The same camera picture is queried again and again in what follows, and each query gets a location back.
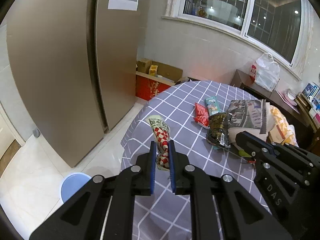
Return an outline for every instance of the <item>wall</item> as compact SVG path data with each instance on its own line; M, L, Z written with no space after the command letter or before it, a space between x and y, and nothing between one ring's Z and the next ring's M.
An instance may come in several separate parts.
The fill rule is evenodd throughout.
M162 19L166 3L167 0L139 1L142 22L138 58L146 57L174 65L183 69L184 76L229 84L236 69L248 73L255 59L262 55L259 50L227 34L190 23ZM310 64L317 61L315 57L319 58L312 53L309 55ZM308 79L309 76L311 74L304 74L303 77ZM301 82L281 67L279 89L300 86Z
M302 74L301 87L304 88L308 82L319 84L320 72L320 19L314 11L313 34L311 47L306 62L306 67Z
M0 102L3 105L11 123L26 141L36 128L14 82L6 43L6 19L0 25Z

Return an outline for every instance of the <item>refrigerator door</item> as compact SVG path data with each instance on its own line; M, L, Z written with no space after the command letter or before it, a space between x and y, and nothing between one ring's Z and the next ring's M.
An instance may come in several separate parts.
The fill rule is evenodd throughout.
M140 12L109 10L97 0L96 53L103 107L112 129L135 103Z
M90 79L89 0L16 0L8 13L12 73L33 121L74 167L104 136Z

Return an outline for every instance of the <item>black snack bag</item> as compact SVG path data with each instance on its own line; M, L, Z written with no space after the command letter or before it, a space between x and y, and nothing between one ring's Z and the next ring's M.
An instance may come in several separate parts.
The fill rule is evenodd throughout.
M209 117L209 130L207 142L214 146L230 148L228 136L228 124L232 115L228 113L217 113Z

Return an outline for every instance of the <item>round table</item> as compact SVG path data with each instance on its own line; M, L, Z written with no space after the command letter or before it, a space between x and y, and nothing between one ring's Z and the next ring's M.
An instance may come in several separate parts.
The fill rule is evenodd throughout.
M121 170L134 165L138 155L149 152L154 135L145 119L149 115L160 115L170 127L170 138L174 140L177 152L188 155L190 163L207 174L217 177L232 175L268 210L253 183L254 165L230 149L213 149L205 139L207 130L193 119L195 103L205 106L204 99L212 96L217 97L223 111L228 109L231 100L256 99L239 88L213 81L185 82L170 87L148 101L124 135ZM189 196L172 193L169 171L156 168L154 194L136 196L132 239L191 239Z

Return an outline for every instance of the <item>blue bucket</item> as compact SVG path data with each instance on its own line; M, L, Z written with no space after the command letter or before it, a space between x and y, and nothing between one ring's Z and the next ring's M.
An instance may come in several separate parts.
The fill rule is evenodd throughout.
M75 172L65 177L60 187L60 198L63 203L71 198L90 179L91 177L89 175L81 172Z

